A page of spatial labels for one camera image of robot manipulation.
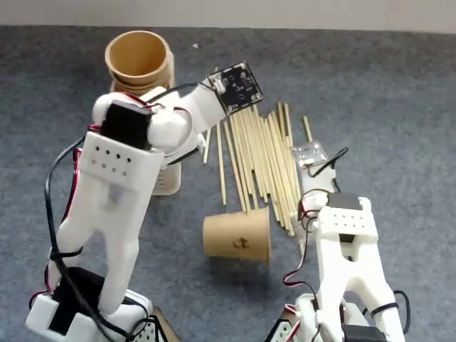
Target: tipped-over paper cup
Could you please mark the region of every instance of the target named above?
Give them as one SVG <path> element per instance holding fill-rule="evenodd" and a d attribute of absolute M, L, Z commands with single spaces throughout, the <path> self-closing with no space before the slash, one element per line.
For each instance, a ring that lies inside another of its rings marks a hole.
<path fill-rule="evenodd" d="M 209 257 L 260 260 L 269 263 L 269 208 L 206 217 L 204 252 Z"/>

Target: red wire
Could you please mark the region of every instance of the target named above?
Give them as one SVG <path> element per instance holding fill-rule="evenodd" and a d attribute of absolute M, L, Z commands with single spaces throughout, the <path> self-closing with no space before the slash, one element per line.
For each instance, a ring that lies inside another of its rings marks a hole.
<path fill-rule="evenodd" d="M 41 290 L 41 291 L 37 291 L 34 294 L 32 294 L 30 297 L 30 300 L 28 301 L 29 309 L 31 309 L 31 307 L 33 306 L 33 301 L 35 300 L 36 297 L 38 297 L 40 294 L 45 294 L 47 292 L 48 292 L 48 290 Z"/>
<path fill-rule="evenodd" d="M 301 321 L 297 321 L 288 336 L 285 338 L 284 342 L 290 342 L 293 340 L 293 337 L 296 335 L 296 333 L 299 330 L 299 327 L 301 326 Z"/>
<path fill-rule="evenodd" d="M 138 102 L 139 104 L 143 105 L 144 107 L 147 106 L 147 105 L 149 105 L 147 102 L 141 100 L 139 97 L 134 96 L 133 94 L 125 93 L 125 92 L 122 92 L 122 94 L 125 95 L 125 96 L 127 96 L 129 99 Z"/>

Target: stacked paper cups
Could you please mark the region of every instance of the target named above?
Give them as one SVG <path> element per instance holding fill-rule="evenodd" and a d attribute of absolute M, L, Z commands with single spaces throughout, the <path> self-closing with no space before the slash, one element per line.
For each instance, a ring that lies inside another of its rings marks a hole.
<path fill-rule="evenodd" d="M 111 91 L 141 96 L 175 86 L 174 56 L 167 42 L 150 31 L 131 31 L 114 38 L 105 50 L 113 82 Z"/>

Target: gray carpet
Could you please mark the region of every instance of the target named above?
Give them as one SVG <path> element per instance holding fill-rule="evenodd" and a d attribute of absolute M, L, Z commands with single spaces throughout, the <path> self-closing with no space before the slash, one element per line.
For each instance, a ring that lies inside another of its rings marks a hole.
<path fill-rule="evenodd" d="M 49 247 L 45 172 L 90 122 L 93 101 L 108 89 L 105 45 L 124 30 L 0 27 L 1 341 L 42 341 L 24 320 L 30 294 L 43 286 Z M 385 275 L 410 296 L 408 341 L 454 341 L 456 37 L 156 31 L 175 53 L 178 83 L 245 59 L 264 91 L 264 115 L 278 100 L 290 103 L 295 142 L 304 141 L 301 116 L 307 114 L 330 154 L 351 149 L 338 163 L 338 182 L 373 203 Z M 278 227 L 271 227 L 270 268 L 203 255 L 204 217 L 239 209 L 231 167 L 225 165 L 226 209 L 213 144 L 208 166 L 199 157 L 184 163 L 178 195 L 151 201 L 140 235 L 130 288 L 152 299 L 183 341 L 263 341 L 284 303 L 304 291 L 281 285 L 299 253 Z M 66 162 L 53 183 L 58 215 L 70 183 Z M 103 253 L 98 237 L 85 250 L 83 265 L 102 272 Z M 302 277 L 318 286 L 313 247 Z"/>

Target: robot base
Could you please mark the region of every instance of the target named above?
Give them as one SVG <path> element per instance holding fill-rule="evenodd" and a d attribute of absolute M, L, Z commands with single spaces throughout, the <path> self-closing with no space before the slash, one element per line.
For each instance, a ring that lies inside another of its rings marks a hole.
<path fill-rule="evenodd" d="M 139 294 L 131 290 L 127 290 L 125 294 L 126 299 L 131 299 L 139 304 L 142 304 L 148 313 L 152 313 L 152 303 Z M 57 333 L 51 329 L 49 326 L 54 318 L 56 310 L 58 308 L 59 303 L 54 301 L 51 296 L 47 294 L 41 294 L 36 297 L 35 303 L 27 317 L 26 325 L 29 329 L 36 332 L 39 335 L 42 335 L 48 338 L 51 341 L 56 342 L 101 342 L 105 341 L 103 335 L 98 330 L 97 326 L 95 325 L 94 321 L 81 313 L 77 313 L 74 316 L 73 321 L 71 322 L 70 328 L 66 335 L 62 335 L 61 333 Z M 144 310 L 137 306 L 137 305 L 127 305 L 122 304 L 120 305 L 119 309 L 113 313 L 112 315 L 106 316 L 105 318 L 126 331 L 129 331 L 135 322 L 139 321 L 140 319 L 145 317 Z M 110 331 L 109 329 L 105 330 L 106 333 L 114 340 L 114 341 L 125 341 L 125 337 L 118 335 Z M 135 339 L 135 342 L 142 341 L 142 338 L 139 339 L 139 336 Z"/>

